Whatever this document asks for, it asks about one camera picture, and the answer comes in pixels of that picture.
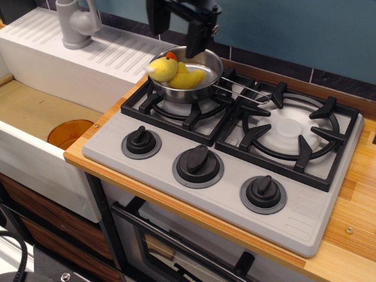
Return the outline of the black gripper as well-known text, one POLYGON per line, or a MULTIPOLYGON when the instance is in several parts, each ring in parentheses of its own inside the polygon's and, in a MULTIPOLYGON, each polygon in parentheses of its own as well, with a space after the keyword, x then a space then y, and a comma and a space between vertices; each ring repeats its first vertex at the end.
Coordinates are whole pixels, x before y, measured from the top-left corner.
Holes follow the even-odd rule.
POLYGON ((147 18, 152 34, 160 35, 169 29, 171 14, 189 22, 186 35, 186 58, 204 52, 218 33, 217 1, 146 1, 147 18))

